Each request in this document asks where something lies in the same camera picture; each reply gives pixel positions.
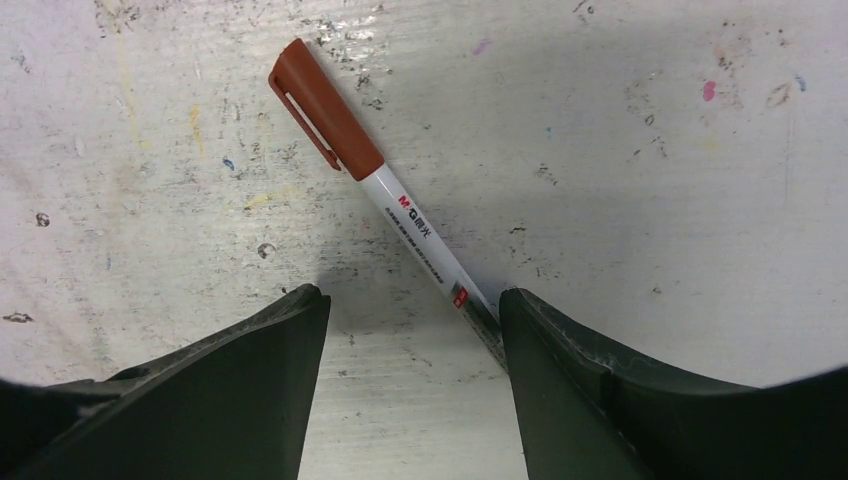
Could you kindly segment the white marker pen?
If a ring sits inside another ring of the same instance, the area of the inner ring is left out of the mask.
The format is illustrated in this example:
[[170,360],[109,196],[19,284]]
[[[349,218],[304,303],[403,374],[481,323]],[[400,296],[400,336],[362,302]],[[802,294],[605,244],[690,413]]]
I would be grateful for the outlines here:
[[507,368],[497,309],[462,267],[388,165],[359,184],[439,291],[461,313],[502,369]]

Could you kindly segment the red marker cap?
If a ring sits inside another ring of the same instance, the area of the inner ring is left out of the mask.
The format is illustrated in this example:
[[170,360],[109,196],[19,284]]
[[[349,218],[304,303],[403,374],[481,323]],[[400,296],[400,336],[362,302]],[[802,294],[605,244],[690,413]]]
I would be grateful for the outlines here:
[[268,83],[331,168],[361,181],[384,165],[382,153],[302,39],[283,49]]

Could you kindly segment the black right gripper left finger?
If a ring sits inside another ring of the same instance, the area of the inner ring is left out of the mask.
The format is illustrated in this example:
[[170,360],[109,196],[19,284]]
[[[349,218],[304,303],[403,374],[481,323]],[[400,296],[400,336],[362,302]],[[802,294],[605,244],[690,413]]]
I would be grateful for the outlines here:
[[1,383],[5,479],[294,479],[331,299],[256,314],[96,381]]

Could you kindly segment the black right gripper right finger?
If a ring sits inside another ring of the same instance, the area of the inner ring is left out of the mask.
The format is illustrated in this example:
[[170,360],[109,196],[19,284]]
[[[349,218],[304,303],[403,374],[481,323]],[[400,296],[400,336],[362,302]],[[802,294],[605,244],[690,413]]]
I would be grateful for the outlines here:
[[847,370],[756,388],[669,365],[532,292],[499,300],[532,479],[843,479]]

